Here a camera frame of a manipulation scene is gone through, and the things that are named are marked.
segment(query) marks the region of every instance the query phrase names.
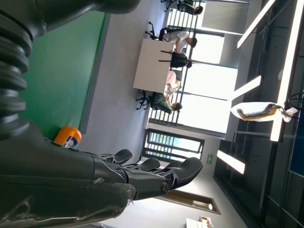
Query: white shirt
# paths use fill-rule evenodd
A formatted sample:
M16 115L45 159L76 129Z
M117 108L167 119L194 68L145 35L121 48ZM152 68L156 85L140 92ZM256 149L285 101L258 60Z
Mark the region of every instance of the white shirt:
M171 43L175 44L179 38L181 39L180 43L179 50L182 51L183 48L186 47L187 43L186 42L186 38L189 37L188 32L184 31L177 31L167 33L164 35L164 38L167 41L170 41Z

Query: fluorescent light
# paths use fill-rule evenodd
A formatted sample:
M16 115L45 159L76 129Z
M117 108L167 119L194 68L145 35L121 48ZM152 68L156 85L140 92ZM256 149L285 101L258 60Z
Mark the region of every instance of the fluorescent light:
M261 78L262 78L261 76L256 77L252 81L247 83L246 85L244 85L239 89L235 90L235 92L233 92L232 96L229 100L232 101L235 98L238 98L239 96L244 95L245 93L247 93L250 90L259 86Z
M269 0L256 17L253 20L251 25L250 25L246 32L241 37L241 39L238 42L238 48L240 48L248 36L250 36L253 29L255 29L257 24L264 17L274 3L275 0Z
M244 174L245 170L245 164L223 151L217 151L217 157L241 174Z
M281 81L280 91L278 92L278 104L284 106L287 96L287 90L290 85L291 70L293 64L293 58L296 51L296 40L299 36L299 26L301 24L302 14L303 13L304 0L297 0L296 11L293 16L293 21L291 27L290 41L288 43L287 52L286 54L285 64ZM282 125L282 117L279 113L276 114L272 130L270 140L277 142L278 141Z

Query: yellow object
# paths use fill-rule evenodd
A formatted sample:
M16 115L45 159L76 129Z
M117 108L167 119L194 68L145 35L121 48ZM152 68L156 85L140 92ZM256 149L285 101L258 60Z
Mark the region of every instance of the yellow object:
M54 142L66 148L76 148L81 141L81 133L75 127L65 126L56 136Z

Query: gray floor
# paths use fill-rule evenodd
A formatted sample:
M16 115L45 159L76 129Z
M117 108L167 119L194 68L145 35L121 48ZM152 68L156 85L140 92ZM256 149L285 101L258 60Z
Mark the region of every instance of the gray floor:
M111 15L96 84L87 133L80 150L114 154L129 149L137 162L143 142L145 112L137 111L139 91L133 89L141 43L148 22L159 31L164 20L164 3L142 0L134 12Z

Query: window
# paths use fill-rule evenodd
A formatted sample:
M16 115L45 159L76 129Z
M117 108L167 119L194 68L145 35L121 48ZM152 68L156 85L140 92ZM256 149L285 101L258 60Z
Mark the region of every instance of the window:
M193 49L192 60L207 63L220 63L224 45L224 37L207 34L195 34L198 43Z
M238 69L220 64L224 34L201 30L205 3L195 2L198 5L204 7L201 15L171 9L167 23L172 28L185 27L190 37L198 39L195 48L186 47L186 54L192 61L192 67L183 68L181 88L171 100L180 102L183 109L170 115L152 110L149 121L224 137L232 105L228 99L234 92Z
M201 96L183 95L178 124L226 133L231 102Z
M204 140L148 130L143 156L164 162L174 160L183 162L192 157L201 159L204 142Z
M183 91L226 100L234 92L238 70L223 66L193 64Z

